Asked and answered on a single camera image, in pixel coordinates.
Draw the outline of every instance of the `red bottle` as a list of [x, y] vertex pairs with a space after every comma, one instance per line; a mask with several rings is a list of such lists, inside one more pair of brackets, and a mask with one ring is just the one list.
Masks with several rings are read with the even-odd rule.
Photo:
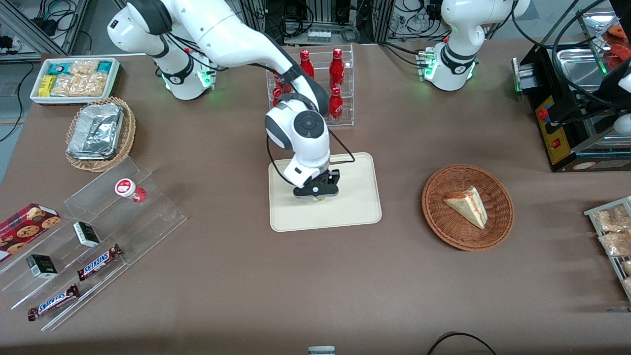
[[340, 87], [344, 83], [344, 62], [342, 62], [342, 50], [340, 48], [333, 49], [333, 60], [329, 67], [329, 86], [331, 90], [335, 85]]
[[274, 74], [274, 82], [276, 83], [277, 88], [281, 88], [285, 93], [292, 92], [292, 86], [289, 84], [283, 84], [280, 80], [280, 76]]
[[329, 99], [329, 122], [332, 124], [339, 124], [342, 121], [342, 106], [344, 106], [344, 100], [340, 96], [339, 86], [335, 86], [331, 89], [331, 98]]
[[314, 65], [311, 63], [311, 59], [309, 59], [309, 51], [306, 49], [300, 51], [300, 67], [307, 75], [311, 76], [312, 79], [316, 77]]
[[272, 106], [276, 106], [278, 105], [278, 98], [280, 97], [280, 95], [283, 95], [283, 90], [281, 88], [274, 88], [274, 90], [272, 90], [272, 95], [274, 96]]

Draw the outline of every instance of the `green indicator light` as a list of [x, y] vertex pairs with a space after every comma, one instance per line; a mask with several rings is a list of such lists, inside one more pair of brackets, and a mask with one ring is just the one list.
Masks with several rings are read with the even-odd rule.
[[201, 84], [204, 86], [204, 88], [209, 87], [213, 82], [210, 75], [208, 75], [207, 72], [205, 71], [198, 71], [198, 78], [199, 78], [199, 81], [201, 81]]
[[171, 91], [171, 87], [168, 85], [168, 81], [167, 79], [164, 77], [164, 74], [162, 75], [162, 80], [164, 80], [164, 85], [167, 87], [168, 91]]

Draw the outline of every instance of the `wicker basket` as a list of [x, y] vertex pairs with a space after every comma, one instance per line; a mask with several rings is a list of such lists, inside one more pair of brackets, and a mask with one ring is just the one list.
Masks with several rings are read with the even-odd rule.
[[[107, 169], [122, 162], [122, 160], [129, 155], [129, 152], [131, 151], [131, 146], [134, 144], [134, 134], [136, 134], [136, 118], [134, 117], [134, 113], [131, 112], [131, 110], [129, 109], [129, 106], [123, 100], [118, 99], [117, 97], [108, 97], [107, 99], [90, 102], [88, 105], [105, 104], [117, 104], [125, 110], [118, 152], [116, 153], [116, 156], [114, 156], [114, 158], [111, 160], [78, 160], [66, 154], [66, 158], [68, 158], [70, 164], [78, 169], [89, 170], [91, 172], [106, 171]], [[70, 129], [66, 134], [66, 144], [70, 144], [70, 139], [73, 136], [74, 126], [77, 123], [78, 117], [79, 113], [77, 112], [77, 114], [74, 115], [73, 122], [70, 124]]]
[[[475, 186], [487, 210], [479, 229], [448, 206], [443, 198]], [[513, 204], [502, 183], [473, 165], [450, 165], [432, 174], [423, 188], [423, 214], [432, 230], [456, 248], [481, 251], [496, 247], [509, 235], [515, 219]]]

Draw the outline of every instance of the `black machine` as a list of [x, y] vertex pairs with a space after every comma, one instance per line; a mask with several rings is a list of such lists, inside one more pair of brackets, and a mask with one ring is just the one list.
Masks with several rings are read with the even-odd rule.
[[610, 3], [611, 11], [592, 5], [577, 14], [588, 37], [581, 44], [559, 44], [557, 39], [557, 45], [536, 45], [520, 63], [513, 62], [516, 89], [528, 96], [537, 115], [554, 172], [631, 170], [631, 135], [613, 127], [631, 112], [631, 93], [618, 85], [631, 74], [631, 58], [606, 60], [612, 41], [631, 54], [628, 41], [610, 40], [606, 31], [617, 16], [631, 35], [631, 1]]

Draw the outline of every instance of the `metal tray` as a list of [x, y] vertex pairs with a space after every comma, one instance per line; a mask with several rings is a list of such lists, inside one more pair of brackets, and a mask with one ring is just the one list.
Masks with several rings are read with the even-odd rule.
[[557, 52], [557, 59], [569, 80], [588, 92], [598, 90], [603, 72], [591, 49], [564, 49]]

